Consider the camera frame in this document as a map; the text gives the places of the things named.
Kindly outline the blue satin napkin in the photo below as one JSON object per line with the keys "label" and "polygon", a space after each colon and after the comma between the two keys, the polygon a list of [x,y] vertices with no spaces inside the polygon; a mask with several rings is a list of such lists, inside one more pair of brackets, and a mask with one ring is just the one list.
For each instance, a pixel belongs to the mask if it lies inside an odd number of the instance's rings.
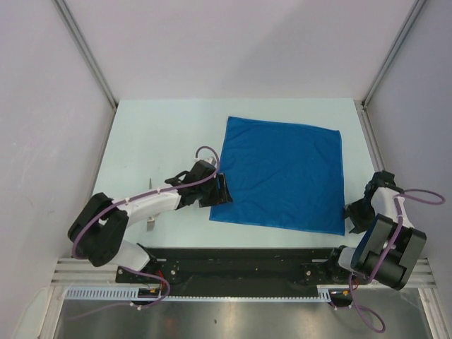
{"label": "blue satin napkin", "polygon": [[339,131],[229,117],[220,157],[232,202],[210,220],[343,236]]}

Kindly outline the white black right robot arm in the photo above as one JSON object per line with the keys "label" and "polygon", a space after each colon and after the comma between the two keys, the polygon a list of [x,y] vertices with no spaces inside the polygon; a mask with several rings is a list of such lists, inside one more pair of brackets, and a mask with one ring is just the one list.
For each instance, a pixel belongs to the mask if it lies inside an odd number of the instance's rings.
{"label": "white black right robot arm", "polygon": [[326,276],[343,283],[355,274],[362,282],[377,281],[394,290],[407,284],[427,242],[425,233],[409,221],[404,191],[395,183],[395,175],[375,172],[364,188],[364,196],[343,208],[343,218],[362,234],[356,247],[334,249],[326,265]]}

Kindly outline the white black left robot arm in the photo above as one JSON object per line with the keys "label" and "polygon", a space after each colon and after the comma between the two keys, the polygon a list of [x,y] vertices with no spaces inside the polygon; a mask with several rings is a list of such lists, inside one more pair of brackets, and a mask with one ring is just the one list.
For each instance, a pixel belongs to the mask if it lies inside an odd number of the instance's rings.
{"label": "white black left robot arm", "polygon": [[102,192],[95,194],[69,228],[73,256],[89,260],[94,267],[111,263],[128,268],[146,283],[155,277],[155,258],[144,246],[124,239],[127,228],[195,202],[201,208],[232,202],[226,176],[217,171],[213,158],[198,160],[191,170],[166,179],[160,188],[131,198],[114,200]]}

